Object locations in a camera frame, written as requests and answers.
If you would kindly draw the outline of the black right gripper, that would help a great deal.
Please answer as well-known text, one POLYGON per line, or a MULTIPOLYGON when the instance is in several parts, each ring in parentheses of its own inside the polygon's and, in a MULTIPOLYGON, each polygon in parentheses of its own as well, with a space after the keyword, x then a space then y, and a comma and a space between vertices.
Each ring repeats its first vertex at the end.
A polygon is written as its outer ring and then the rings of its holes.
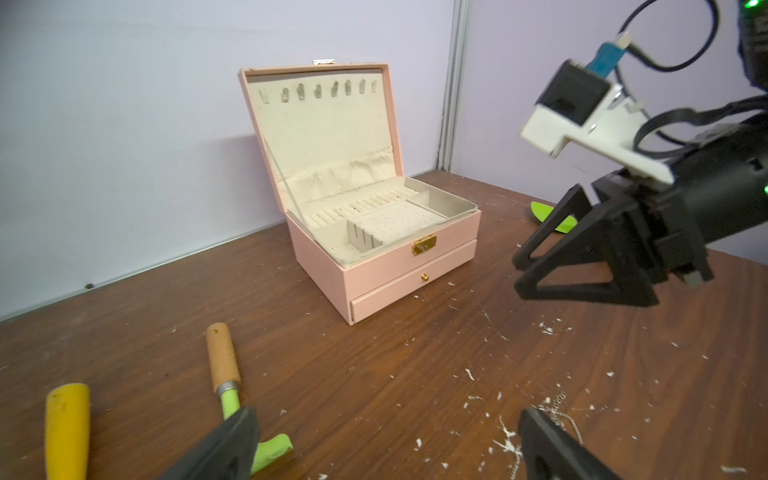
POLYGON ((512 258, 519 296, 650 307, 652 281, 711 280, 706 246, 767 222, 767 118, 748 118, 668 165, 675 183, 660 190, 624 169, 593 183, 605 203, 569 189, 512 258), (627 222, 615 198, 630 201, 627 222), (577 226, 556 232, 568 216, 577 226))

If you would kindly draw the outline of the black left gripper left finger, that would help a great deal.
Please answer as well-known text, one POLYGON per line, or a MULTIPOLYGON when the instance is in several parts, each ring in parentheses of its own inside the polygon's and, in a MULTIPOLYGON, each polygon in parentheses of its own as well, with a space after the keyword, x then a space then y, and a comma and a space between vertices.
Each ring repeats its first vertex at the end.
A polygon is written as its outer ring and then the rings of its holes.
POLYGON ((188 451, 160 479, 249 479, 260 436, 256 410, 242 407, 188 451))

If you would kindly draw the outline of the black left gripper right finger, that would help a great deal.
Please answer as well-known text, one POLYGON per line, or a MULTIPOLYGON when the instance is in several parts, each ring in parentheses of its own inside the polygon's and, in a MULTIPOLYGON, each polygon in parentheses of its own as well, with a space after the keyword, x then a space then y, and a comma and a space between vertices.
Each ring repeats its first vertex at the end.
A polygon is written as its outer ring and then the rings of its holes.
POLYGON ((528 479, 620 479, 542 411, 525 409, 518 428, 528 479))

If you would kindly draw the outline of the pink jewelry box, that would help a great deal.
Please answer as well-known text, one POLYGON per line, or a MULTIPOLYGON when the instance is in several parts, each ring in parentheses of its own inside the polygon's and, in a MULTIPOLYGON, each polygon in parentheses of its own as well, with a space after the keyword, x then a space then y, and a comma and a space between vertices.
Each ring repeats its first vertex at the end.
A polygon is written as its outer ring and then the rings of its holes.
POLYGON ((295 257, 347 323, 473 259, 479 207, 405 173, 386 64, 239 80, 295 257))

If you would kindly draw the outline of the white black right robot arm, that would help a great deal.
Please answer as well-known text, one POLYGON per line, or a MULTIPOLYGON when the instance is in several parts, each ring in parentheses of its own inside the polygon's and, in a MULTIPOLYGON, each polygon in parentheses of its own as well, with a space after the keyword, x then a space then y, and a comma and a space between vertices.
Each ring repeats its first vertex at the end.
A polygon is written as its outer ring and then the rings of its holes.
POLYGON ((767 5, 739 3, 738 53, 754 97, 648 116, 623 85, 620 60, 657 63, 629 32, 588 64, 564 62, 522 129, 551 157, 570 143, 618 164, 594 181, 597 203, 572 187, 514 255, 515 289, 533 300, 648 307, 670 276, 713 278, 710 243, 767 220, 767 5))

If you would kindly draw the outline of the yellow plastic garden shovel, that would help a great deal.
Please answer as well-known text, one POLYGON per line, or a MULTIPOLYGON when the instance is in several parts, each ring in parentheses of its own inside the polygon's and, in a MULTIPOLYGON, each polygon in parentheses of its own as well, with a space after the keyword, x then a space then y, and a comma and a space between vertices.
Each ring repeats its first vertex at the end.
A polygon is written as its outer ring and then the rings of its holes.
POLYGON ((45 403, 47 479, 86 479, 90 451, 90 389, 69 383, 48 393, 45 403))

